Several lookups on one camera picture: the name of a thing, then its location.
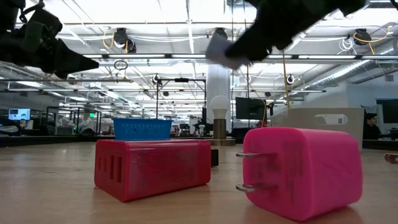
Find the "lamp base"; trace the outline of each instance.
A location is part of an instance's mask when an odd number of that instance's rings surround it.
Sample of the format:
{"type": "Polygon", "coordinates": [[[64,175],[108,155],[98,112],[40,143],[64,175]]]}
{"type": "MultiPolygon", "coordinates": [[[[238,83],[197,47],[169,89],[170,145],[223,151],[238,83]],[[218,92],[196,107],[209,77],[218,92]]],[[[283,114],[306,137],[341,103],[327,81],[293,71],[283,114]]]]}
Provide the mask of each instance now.
{"type": "Polygon", "coordinates": [[[213,121],[214,139],[226,139],[226,120],[214,119],[213,121]]]}
{"type": "Polygon", "coordinates": [[[208,139],[211,146],[234,146],[235,139],[208,139]]]}

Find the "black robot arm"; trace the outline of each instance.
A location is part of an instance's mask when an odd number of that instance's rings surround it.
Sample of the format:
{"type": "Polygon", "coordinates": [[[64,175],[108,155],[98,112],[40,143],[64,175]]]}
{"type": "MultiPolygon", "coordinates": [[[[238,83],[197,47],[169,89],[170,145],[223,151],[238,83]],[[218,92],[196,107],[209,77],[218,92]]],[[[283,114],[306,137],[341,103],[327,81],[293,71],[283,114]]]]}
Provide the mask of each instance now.
{"type": "Polygon", "coordinates": [[[361,9],[366,0],[245,0],[257,8],[254,24],[226,52],[229,58],[265,59],[276,47],[282,50],[292,38],[327,14],[344,15],[361,9]]]}
{"type": "Polygon", "coordinates": [[[41,68],[66,78],[69,73],[98,68],[55,38],[62,30],[59,19],[44,9],[43,0],[24,11],[25,0],[0,0],[0,60],[20,66],[41,68]],[[18,12],[24,25],[16,29],[18,12]],[[28,21],[26,14],[33,12],[28,21]]]}

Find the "blue basket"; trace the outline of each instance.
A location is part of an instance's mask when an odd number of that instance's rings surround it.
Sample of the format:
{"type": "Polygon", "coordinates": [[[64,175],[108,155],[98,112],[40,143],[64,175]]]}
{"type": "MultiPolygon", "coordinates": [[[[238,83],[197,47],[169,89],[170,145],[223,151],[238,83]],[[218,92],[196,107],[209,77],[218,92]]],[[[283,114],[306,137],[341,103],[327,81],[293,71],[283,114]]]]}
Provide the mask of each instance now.
{"type": "Polygon", "coordinates": [[[113,118],[115,140],[148,141],[170,139],[172,120],[113,118]]]}

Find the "wooden table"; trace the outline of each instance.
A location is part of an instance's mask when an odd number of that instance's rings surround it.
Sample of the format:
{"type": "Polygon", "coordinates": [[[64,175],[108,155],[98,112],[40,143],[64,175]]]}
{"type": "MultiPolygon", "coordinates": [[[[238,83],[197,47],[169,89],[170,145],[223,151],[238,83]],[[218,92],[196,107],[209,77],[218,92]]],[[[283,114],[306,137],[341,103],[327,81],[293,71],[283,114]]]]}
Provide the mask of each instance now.
{"type": "MultiPolygon", "coordinates": [[[[94,186],[95,144],[0,149],[0,223],[295,223],[253,206],[241,183],[241,145],[220,148],[220,166],[202,187],[121,203],[94,186]]],[[[398,166],[364,150],[364,193],[349,208],[307,223],[398,223],[398,166]]]]}

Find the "computer monitor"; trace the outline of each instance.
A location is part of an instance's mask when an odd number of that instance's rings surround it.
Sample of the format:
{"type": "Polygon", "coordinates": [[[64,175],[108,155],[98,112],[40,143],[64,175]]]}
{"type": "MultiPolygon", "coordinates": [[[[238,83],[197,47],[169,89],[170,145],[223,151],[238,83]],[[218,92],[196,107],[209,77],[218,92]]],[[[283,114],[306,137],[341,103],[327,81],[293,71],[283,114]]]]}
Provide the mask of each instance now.
{"type": "Polygon", "coordinates": [[[236,97],[235,100],[236,119],[262,120],[264,118],[265,106],[262,100],[241,97],[236,97]]]}
{"type": "Polygon", "coordinates": [[[9,109],[8,119],[13,121],[30,120],[30,109],[9,109]]]}
{"type": "Polygon", "coordinates": [[[180,129],[189,129],[189,124],[180,124],[180,129]]]}

